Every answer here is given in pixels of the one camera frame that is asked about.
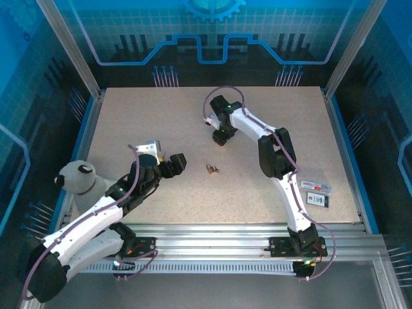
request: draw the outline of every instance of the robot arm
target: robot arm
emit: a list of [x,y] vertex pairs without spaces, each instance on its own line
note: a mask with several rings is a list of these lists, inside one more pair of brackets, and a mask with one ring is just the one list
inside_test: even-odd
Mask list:
[[213,113],[205,119],[213,126],[213,140],[220,146],[226,144],[237,130],[251,138],[259,149],[260,168],[280,190],[288,214],[288,231],[293,240],[296,254],[299,255],[318,241],[316,227],[302,213],[307,214],[299,188],[297,186],[295,167],[290,163],[273,134],[276,134],[290,157],[296,162],[296,156],[289,132],[285,128],[268,126],[252,115],[240,102],[229,103],[220,95],[211,101]]
[[55,297],[73,276],[96,260],[124,258],[135,247],[136,235],[119,221],[154,192],[162,178],[172,178],[185,170],[182,153],[172,155],[167,162],[159,159],[158,141],[137,146],[136,150],[143,154],[138,157],[138,180],[129,196],[123,198],[135,182],[136,162],[127,176],[76,220],[41,240],[29,238],[24,244],[20,262],[26,267],[19,279],[26,282],[34,264],[41,260],[28,284],[30,293],[41,303]]

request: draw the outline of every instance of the table surface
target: table surface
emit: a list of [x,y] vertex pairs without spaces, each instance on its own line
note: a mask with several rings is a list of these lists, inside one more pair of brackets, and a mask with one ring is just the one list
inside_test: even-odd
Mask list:
[[[125,223],[286,223],[280,192],[261,172],[258,147],[238,131],[223,147],[203,121],[202,103],[213,88],[109,88],[88,161],[97,174],[117,180],[134,160],[128,144],[159,140],[166,157],[184,153],[186,170],[162,180],[155,194],[130,212]],[[323,223],[358,222],[350,185],[319,87],[239,87],[249,111],[289,130],[301,166],[298,180],[332,186],[329,209],[306,205]],[[229,102],[240,100],[222,89]],[[219,174],[210,175],[206,165]]]

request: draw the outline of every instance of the gear logo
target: gear logo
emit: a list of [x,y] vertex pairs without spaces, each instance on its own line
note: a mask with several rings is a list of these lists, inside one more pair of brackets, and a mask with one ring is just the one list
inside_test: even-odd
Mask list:
[[36,24],[38,18],[35,0],[0,0],[0,9],[6,9],[26,32]]
[[182,0],[186,13],[200,18],[202,22],[216,20],[222,22],[225,17],[231,18],[233,13],[239,13],[239,7],[246,5],[245,0]]

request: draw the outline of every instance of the plush panda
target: plush panda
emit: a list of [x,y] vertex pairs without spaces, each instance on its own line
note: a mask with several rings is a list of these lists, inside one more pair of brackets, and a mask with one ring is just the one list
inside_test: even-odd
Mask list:
[[115,181],[96,175],[88,162],[77,160],[63,167],[54,179],[56,185],[73,194],[79,214],[83,214],[104,195]]

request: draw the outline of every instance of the glass panel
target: glass panel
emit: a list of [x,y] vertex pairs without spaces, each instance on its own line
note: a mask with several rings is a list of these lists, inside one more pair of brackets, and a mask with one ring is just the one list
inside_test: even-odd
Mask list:
[[47,231],[89,94],[34,0],[0,1],[0,46],[0,294],[16,308],[21,245]]
[[57,1],[103,88],[325,86],[368,4]]
[[[389,249],[405,244],[407,251],[412,248],[411,9],[411,2],[386,3],[335,94],[378,228]],[[356,130],[363,135],[357,142]],[[395,266],[410,264],[405,250],[395,252],[404,253],[394,258],[404,260]],[[410,277],[410,267],[398,270]],[[404,291],[411,300],[410,288]]]

